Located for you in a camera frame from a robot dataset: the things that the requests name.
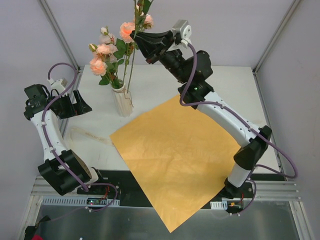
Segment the cream fabric ribbon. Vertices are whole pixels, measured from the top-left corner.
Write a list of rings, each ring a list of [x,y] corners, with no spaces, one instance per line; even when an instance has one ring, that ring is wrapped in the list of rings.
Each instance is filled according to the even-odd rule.
[[[105,144],[105,145],[108,145],[108,146],[113,146],[113,142],[109,139],[109,138],[105,138],[105,137],[102,137],[102,136],[97,136],[85,129],[82,129],[80,127],[77,127],[77,126],[73,126],[70,128],[69,130],[69,139],[72,141],[73,140],[73,134],[79,134],[79,135],[82,135],[84,137],[87,137],[91,140],[94,140],[94,141],[97,141],[97,142],[100,142],[102,144]]]

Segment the orange wrapping paper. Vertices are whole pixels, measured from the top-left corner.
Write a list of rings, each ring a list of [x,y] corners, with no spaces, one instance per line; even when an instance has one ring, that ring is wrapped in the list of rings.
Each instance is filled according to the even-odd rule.
[[[110,135],[169,232],[224,187],[239,145],[215,121],[175,96]]]

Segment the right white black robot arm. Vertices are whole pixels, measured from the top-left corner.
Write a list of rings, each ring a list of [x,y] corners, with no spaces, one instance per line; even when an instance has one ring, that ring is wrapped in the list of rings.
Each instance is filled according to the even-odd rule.
[[[148,64],[160,62],[181,83],[179,103],[207,115],[226,130],[240,149],[234,155],[234,166],[219,194],[233,199],[243,191],[243,184],[268,148],[272,130],[258,127],[242,118],[226,104],[207,83],[213,74],[209,54],[196,51],[191,43],[171,30],[162,33],[131,31],[129,36]]]

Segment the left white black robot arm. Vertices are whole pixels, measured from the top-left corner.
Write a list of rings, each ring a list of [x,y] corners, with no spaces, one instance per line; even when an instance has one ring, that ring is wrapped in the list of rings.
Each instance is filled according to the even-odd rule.
[[[24,92],[28,97],[24,116],[36,127],[44,153],[44,163],[38,166],[40,175],[61,196],[81,184],[88,185],[96,195],[102,194],[106,188],[105,181],[99,178],[95,168],[88,167],[67,148],[59,129],[59,120],[86,114],[92,108],[78,90],[73,91],[75,103],[71,102],[69,94],[55,100],[42,84],[26,87]]]

